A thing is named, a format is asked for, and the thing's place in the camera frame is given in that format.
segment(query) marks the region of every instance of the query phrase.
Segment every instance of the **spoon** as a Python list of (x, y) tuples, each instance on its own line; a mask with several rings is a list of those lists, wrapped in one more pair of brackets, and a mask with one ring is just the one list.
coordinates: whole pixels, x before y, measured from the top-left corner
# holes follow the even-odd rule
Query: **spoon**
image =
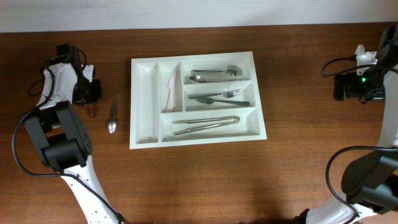
[(221, 73), (224, 72), (227, 75), (239, 77), (242, 75), (242, 70), (237, 65), (228, 65), (225, 70), (191, 70), (191, 75), (204, 74), (204, 73)]
[(111, 117), (108, 120), (108, 122), (106, 123), (106, 128), (108, 129), (109, 133), (111, 133), (111, 134), (114, 133), (116, 130), (116, 122), (114, 119), (115, 112), (116, 112), (116, 99), (113, 100), (112, 109), (111, 109)]
[(215, 100), (209, 97), (204, 97), (204, 96), (199, 96), (196, 97), (195, 100), (200, 103), (205, 103), (207, 105), (213, 104), (214, 102), (220, 102), (220, 103), (230, 103), (234, 105), (239, 105), (239, 106), (250, 106), (249, 101), (231, 101), (231, 100)]
[(235, 81), (235, 80), (219, 80), (219, 81), (208, 81), (205, 78), (201, 77), (200, 75), (192, 75), (189, 77), (191, 83), (209, 83), (209, 82), (228, 82), (228, 81)]

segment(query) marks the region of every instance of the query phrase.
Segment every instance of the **metal fork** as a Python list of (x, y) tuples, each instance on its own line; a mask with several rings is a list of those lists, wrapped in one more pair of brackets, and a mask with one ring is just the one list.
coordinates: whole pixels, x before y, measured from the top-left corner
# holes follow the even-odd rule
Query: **metal fork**
[(231, 90), (231, 91), (225, 91), (225, 92), (222, 92), (222, 93), (189, 94), (188, 98), (189, 99), (194, 99), (194, 98), (199, 97), (199, 96), (220, 96), (220, 95), (225, 97), (225, 98), (231, 98), (231, 97), (234, 97), (234, 96), (238, 96), (240, 94), (242, 94), (242, 90)]

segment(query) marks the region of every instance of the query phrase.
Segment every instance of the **brown tabletop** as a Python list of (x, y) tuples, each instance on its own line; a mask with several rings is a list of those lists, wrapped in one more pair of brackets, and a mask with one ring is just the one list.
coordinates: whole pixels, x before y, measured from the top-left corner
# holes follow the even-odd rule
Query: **brown tabletop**
[[(0, 223), (84, 223), (85, 216), (61, 178), (30, 177), (14, 162), (11, 136), (38, 98), (26, 90), (55, 47), (85, 51), (103, 85), (97, 117), (75, 107), (91, 134), (96, 174), (111, 205), (131, 223), (239, 223), (292, 218), (330, 197), (325, 167), (346, 146), (377, 144), (384, 102), (333, 100), (333, 79), (320, 69), (353, 55), (358, 44), (376, 51), (391, 24), (259, 26), (210, 29), (104, 30), (0, 34)], [(129, 150), (131, 59), (253, 51), (268, 140)], [(353, 63), (337, 65), (335, 70)], [(113, 98), (119, 129), (106, 130)], [(39, 161), (24, 128), (21, 161)], [(332, 167), (339, 190), (348, 152)], [(396, 223), (394, 212), (364, 219)]]

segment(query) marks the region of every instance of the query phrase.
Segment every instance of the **tongs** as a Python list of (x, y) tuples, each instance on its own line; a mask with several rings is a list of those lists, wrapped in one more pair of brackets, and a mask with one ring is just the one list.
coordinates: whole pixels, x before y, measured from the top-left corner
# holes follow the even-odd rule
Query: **tongs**
[(191, 127), (191, 128), (186, 128), (181, 131), (175, 131), (173, 132), (174, 135), (180, 135), (180, 134), (187, 134), (187, 133), (192, 133), (195, 131), (201, 131), (209, 128), (217, 128), (220, 126), (228, 125), (228, 124), (235, 124), (238, 123), (240, 118), (238, 116), (227, 116), (227, 117), (222, 117), (222, 118), (207, 118), (207, 119), (191, 119), (191, 120), (182, 120), (182, 121), (173, 121), (173, 124), (196, 124), (196, 123), (204, 123), (204, 122), (212, 122), (212, 121), (226, 121), (222, 123), (216, 123), (216, 124), (208, 124), (204, 126), (196, 126), (196, 127)]

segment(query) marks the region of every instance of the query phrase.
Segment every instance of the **white tray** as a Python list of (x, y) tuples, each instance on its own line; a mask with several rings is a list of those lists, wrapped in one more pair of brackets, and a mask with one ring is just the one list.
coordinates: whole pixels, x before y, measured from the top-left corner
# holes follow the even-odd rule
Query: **white tray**
[[(189, 82), (190, 70), (222, 70), (228, 65), (237, 65), (242, 69), (243, 74), (239, 80), (196, 84)], [(167, 85), (174, 71), (177, 71), (174, 109), (173, 112), (166, 113), (169, 97)], [(231, 78), (223, 73), (204, 76), (209, 75)], [(233, 98), (212, 98), (250, 101), (250, 106), (243, 108), (217, 102), (205, 105), (187, 97), (188, 94), (235, 89), (241, 89), (243, 94)], [(172, 124), (173, 121), (225, 116), (239, 116), (240, 121), (238, 124), (188, 134), (173, 134), (174, 131), (187, 127), (209, 124)], [(130, 121), (130, 149), (267, 139), (252, 52), (132, 59)]]

